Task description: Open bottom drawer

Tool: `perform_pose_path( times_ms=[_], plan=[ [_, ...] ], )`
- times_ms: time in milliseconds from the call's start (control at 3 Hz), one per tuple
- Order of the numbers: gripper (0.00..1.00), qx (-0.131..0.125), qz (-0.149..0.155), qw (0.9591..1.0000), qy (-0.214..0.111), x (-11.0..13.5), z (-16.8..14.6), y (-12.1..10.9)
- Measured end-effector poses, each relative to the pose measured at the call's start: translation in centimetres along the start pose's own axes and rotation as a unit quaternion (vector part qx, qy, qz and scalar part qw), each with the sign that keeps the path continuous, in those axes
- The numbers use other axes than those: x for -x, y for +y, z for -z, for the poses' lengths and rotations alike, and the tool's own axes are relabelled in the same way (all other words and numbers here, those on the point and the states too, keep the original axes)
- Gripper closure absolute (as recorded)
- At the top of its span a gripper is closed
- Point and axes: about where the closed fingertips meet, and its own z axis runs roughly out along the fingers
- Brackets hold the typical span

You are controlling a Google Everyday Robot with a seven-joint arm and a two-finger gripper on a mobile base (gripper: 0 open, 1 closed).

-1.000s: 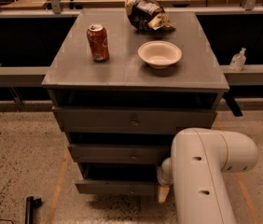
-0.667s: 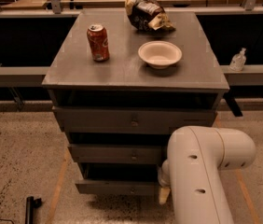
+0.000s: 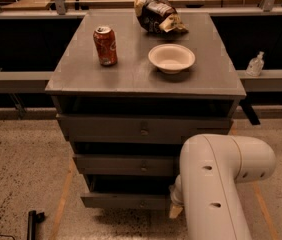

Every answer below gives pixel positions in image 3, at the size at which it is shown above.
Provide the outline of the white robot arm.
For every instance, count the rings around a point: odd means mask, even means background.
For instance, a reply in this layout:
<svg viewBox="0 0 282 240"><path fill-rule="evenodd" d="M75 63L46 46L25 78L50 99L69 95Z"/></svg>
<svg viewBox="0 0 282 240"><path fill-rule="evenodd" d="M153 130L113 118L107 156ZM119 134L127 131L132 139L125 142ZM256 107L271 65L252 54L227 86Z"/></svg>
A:
<svg viewBox="0 0 282 240"><path fill-rule="evenodd" d="M172 205L185 210L189 240L252 240L236 185L267 179L275 166L273 149L254 137L189 138L170 187Z"/></svg>

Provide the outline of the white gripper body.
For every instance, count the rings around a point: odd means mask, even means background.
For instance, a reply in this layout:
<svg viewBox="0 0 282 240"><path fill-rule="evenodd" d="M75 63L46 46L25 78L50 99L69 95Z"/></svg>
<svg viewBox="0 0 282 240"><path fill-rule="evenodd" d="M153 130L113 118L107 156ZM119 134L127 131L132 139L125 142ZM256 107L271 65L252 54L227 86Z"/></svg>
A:
<svg viewBox="0 0 282 240"><path fill-rule="evenodd" d="M171 185L169 187L170 190L170 198L173 204L182 206L183 205L183 196L181 191L175 186Z"/></svg>

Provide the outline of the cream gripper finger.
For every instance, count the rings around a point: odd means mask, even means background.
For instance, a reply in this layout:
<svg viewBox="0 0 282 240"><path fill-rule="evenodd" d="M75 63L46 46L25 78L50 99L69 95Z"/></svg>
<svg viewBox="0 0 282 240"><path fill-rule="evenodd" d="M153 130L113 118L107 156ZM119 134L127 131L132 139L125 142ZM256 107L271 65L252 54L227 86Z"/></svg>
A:
<svg viewBox="0 0 282 240"><path fill-rule="evenodd" d="M169 209L169 218L176 219L181 212L183 211L183 207L176 204L171 204Z"/></svg>

